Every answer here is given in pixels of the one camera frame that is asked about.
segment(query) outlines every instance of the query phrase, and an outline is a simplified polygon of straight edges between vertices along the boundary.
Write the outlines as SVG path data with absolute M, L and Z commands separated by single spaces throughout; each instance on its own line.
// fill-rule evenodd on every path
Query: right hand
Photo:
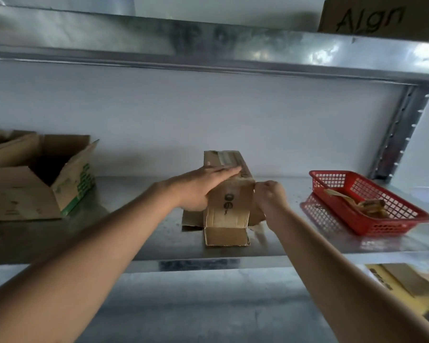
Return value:
M 275 181 L 257 182 L 254 187 L 254 201 L 265 215 L 274 208 L 289 209 L 285 188 Z

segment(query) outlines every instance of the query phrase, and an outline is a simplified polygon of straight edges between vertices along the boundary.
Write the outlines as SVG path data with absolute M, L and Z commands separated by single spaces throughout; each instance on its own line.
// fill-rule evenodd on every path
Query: forearm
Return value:
M 265 212 L 340 343 L 429 342 L 429 323 L 369 279 L 287 208 Z
M 0 342 L 73 342 L 172 208 L 171 195 L 153 188 L 5 284 Z

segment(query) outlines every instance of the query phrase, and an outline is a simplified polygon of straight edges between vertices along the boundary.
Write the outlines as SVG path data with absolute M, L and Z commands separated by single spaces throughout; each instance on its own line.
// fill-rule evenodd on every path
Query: plastic basket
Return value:
M 418 223 L 429 222 L 429 214 L 421 208 L 351 171 L 310 171 L 313 192 L 356 234 L 361 236 L 401 235 Z M 334 189 L 353 198 L 356 203 L 366 199 L 382 199 L 389 219 L 375 219 L 361 213 L 340 196 L 326 193 Z

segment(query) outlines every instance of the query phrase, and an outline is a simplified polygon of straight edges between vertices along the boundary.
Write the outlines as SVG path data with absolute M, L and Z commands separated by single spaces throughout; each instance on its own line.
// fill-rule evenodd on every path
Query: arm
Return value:
M 240 168 L 201 168 L 156 183 L 73 245 L 0 287 L 0 343 L 74 342 L 159 222 L 176 207 L 203 210 L 206 194 Z
M 375 284 L 288 206 L 283 187 L 257 183 L 255 199 L 340 343 L 429 343 L 429 323 Z

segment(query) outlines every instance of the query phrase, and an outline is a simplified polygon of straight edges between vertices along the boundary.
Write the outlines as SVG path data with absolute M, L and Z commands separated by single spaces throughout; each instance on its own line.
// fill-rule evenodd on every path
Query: metal shelf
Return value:
M 99 177 L 93 190 L 66 219 L 0 223 L 0 269 L 3 265 L 21 270 L 63 246 L 81 229 L 140 195 L 157 179 Z M 395 263 L 429 260 L 429 224 L 422 224 L 406 236 L 360 237 L 320 205 L 314 206 L 323 219 L 314 223 L 302 210 L 312 189 L 310 178 L 280 178 L 291 207 L 355 264 Z M 397 192 L 407 200 L 417 200 Z M 275 234 L 264 224 L 263 231 L 249 230 L 249 247 L 210 248 L 202 231 L 183 232 L 182 210 L 175 209 L 155 230 L 126 272 L 290 267 Z
M 0 59 L 429 84 L 429 43 L 4 6 Z

